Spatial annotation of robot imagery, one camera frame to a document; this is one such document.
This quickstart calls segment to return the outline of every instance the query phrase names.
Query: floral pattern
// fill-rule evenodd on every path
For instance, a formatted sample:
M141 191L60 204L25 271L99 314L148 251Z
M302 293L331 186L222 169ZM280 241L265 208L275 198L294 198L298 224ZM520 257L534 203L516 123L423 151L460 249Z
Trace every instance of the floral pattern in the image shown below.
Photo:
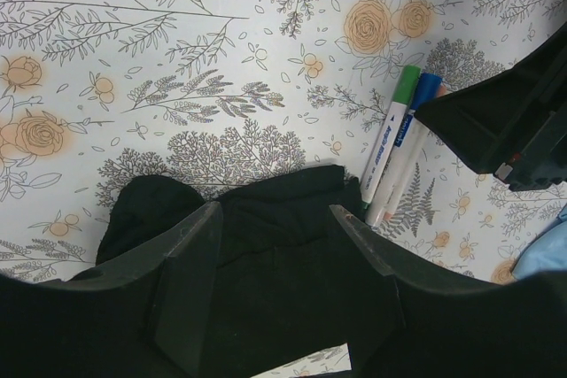
M404 65L466 88L537 48L566 5L0 0L1 272L42 282L91 267L120 189L140 174L207 198L328 162L360 176ZM563 185L511 193L431 135L399 210L376 231L506 284L565 201ZM262 376L348 367L336 347Z

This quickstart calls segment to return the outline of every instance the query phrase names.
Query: folded black cloth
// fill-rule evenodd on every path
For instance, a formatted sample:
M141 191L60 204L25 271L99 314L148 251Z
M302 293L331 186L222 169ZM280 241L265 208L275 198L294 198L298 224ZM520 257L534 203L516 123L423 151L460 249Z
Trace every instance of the folded black cloth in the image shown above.
M361 216L358 181L345 182L343 167L324 166L233 189L218 201L221 254L199 376L249 378L344 343L333 326L340 312L325 217L330 204ZM113 208L97 263L168 230L203 203L180 182L135 178ZM345 273L356 279L356 271Z

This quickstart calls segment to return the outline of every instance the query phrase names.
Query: table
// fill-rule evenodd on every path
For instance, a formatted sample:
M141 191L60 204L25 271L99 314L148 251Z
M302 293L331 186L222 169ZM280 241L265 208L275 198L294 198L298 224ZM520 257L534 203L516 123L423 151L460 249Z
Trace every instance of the table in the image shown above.
M334 162L360 176L400 69L449 90L514 65L566 0L0 0L0 262L41 282L93 266L135 175L206 197ZM510 282L564 187L513 194L429 137L382 235ZM346 349L266 376L348 367Z

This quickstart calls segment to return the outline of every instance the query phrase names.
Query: rose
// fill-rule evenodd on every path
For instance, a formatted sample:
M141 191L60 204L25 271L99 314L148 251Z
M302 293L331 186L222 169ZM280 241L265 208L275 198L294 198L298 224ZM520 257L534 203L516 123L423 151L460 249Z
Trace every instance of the rose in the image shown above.
M437 236L435 236L435 239L433 240L433 246L435 248L446 247L447 244L449 243L450 237L451 236L449 235L448 232L441 232L440 234L437 234Z
M4 79L10 86L23 88L33 86L42 78L42 68L39 63L30 57L20 57L8 63L8 72Z
M515 261L511 258L502 261L493 271L490 281L499 284L511 283L513 282L514 276L512 276L512 267Z
M393 25L407 37L419 37L428 29L431 21L431 11L421 2L410 2L397 10L392 17Z
M63 128L45 117L26 117L5 126L0 135L7 143L0 148L0 154L9 159L21 159L29 154L51 155L63 144Z
M381 52L392 31L392 15L380 0L357 3L345 22L345 35L351 49L363 54Z

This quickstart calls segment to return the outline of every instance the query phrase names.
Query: blue cloth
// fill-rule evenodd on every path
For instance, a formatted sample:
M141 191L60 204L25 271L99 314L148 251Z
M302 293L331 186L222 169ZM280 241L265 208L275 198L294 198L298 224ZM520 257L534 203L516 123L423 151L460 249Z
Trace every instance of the blue cloth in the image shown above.
M518 259L512 274L523 279L540 271L567 270L567 205L556 226L536 239Z

